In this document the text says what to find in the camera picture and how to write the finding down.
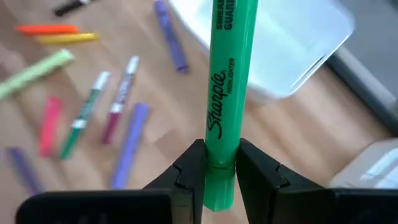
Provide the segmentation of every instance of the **clamp jaw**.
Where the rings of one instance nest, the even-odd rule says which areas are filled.
[[[200,224],[205,143],[196,140],[142,190],[47,192],[26,200],[16,224]],[[398,190],[325,189],[242,139],[236,173],[250,224],[398,223]]]

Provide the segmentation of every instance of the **yellow marker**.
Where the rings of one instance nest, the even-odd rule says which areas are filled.
[[[98,40],[98,34],[85,33],[85,34],[60,34],[60,35],[46,35],[40,36],[39,41],[43,44],[68,44],[73,42]]]

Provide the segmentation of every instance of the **purple marker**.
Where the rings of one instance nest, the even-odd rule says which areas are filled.
[[[114,133],[114,130],[116,129],[116,125],[118,123],[120,114],[122,113],[123,106],[126,103],[127,94],[129,93],[131,87],[132,78],[137,71],[138,61],[138,56],[131,57],[129,64],[124,71],[124,78],[120,84],[119,93],[113,101],[111,111],[109,112],[108,124],[106,125],[102,138],[103,144],[111,143],[112,135]]]
[[[116,173],[111,183],[112,189],[123,189],[127,184],[130,167],[134,159],[134,151],[138,147],[148,110],[148,106],[144,103],[136,103],[134,105],[134,110],[131,112],[129,129],[124,139]]]
[[[29,164],[29,161],[22,152],[22,149],[19,149],[18,147],[9,147],[6,149],[6,153],[31,194],[35,195],[44,192],[32,170],[32,166]]]
[[[166,42],[169,45],[170,56],[173,59],[175,69],[180,73],[188,73],[188,65],[184,57],[184,52],[175,35],[171,18],[167,13],[166,4],[162,0],[157,0],[155,1],[154,8]]]

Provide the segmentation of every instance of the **light green highlighter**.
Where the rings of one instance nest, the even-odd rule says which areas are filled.
[[[258,0],[214,0],[206,119],[204,204],[214,212],[234,200],[239,147]]]
[[[9,96],[29,82],[36,80],[44,75],[48,75],[54,69],[65,65],[74,60],[75,57],[66,49],[62,49],[47,58],[37,62],[31,67],[13,75],[3,83],[0,83],[0,100]]]

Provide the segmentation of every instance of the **marker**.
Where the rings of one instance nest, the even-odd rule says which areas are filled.
[[[32,195],[44,192],[43,187],[39,184],[33,167],[28,158],[24,155],[23,150],[18,147],[9,147],[6,149],[9,161],[14,165],[21,181],[29,189]]]
[[[37,34],[77,34],[79,28],[70,24],[53,24],[53,25],[21,25],[16,28],[19,32],[28,35]]]
[[[138,147],[141,132],[148,116],[148,110],[148,106],[144,103],[136,103],[134,105],[134,110],[130,117],[129,130],[124,138],[123,148],[113,175],[112,189],[123,189],[128,182],[130,167],[134,160],[134,151]]]
[[[95,108],[95,104],[98,101],[101,90],[104,88],[106,82],[109,78],[109,72],[102,72],[97,80],[95,81],[90,96],[86,100],[86,103],[80,110],[79,116],[73,121],[72,128],[69,132],[69,137],[67,141],[63,145],[60,158],[68,159],[70,154],[72,153],[72,149],[75,146],[80,134],[86,128],[86,124],[88,119],[90,118],[91,112]]]
[[[74,42],[82,42],[89,40],[98,40],[98,34],[60,34],[60,35],[45,35],[39,37],[39,41],[43,44],[70,44]]]
[[[39,145],[39,155],[42,157],[50,157],[53,155],[54,136],[57,128],[57,118],[60,114],[61,107],[61,100],[56,97],[50,97],[45,104]]]
[[[65,65],[75,59],[72,53],[66,49],[62,49],[49,57],[30,66],[4,83],[0,83],[0,100],[9,96],[21,88],[24,88],[29,82],[36,80],[44,75],[48,75],[58,67]]]
[[[214,212],[233,204],[257,4],[258,0],[227,1],[220,19],[220,4],[213,1],[204,204]]]
[[[92,1],[90,1],[90,0],[74,0],[74,1],[68,2],[68,3],[60,6],[59,8],[56,8],[54,10],[54,14],[56,16],[63,16],[69,12],[72,12],[75,9],[78,9],[79,7],[88,5]]]
[[[157,0],[155,1],[154,8],[166,42],[169,45],[170,56],[174,62],[176,71],[180,73],[188,73],[188,64],[185,60],[182,46],[175,35],[171,18],[167,12],[166,4],[162,0]]]
[[[108,124],[105,128],[105,132],[103,134],[102,142],[103,144],[110,144],[111,138],[118,123],[118,119],[120,114],[122,113],[123,106],[127,99],[127,94],[131,88],[132,78],[137,71],[138,68],[139,57],[133,56],[131,57],[129,64],[124,71],[123,81],[120,83],[119,93],[116,96],[115,100],[112,103]]]

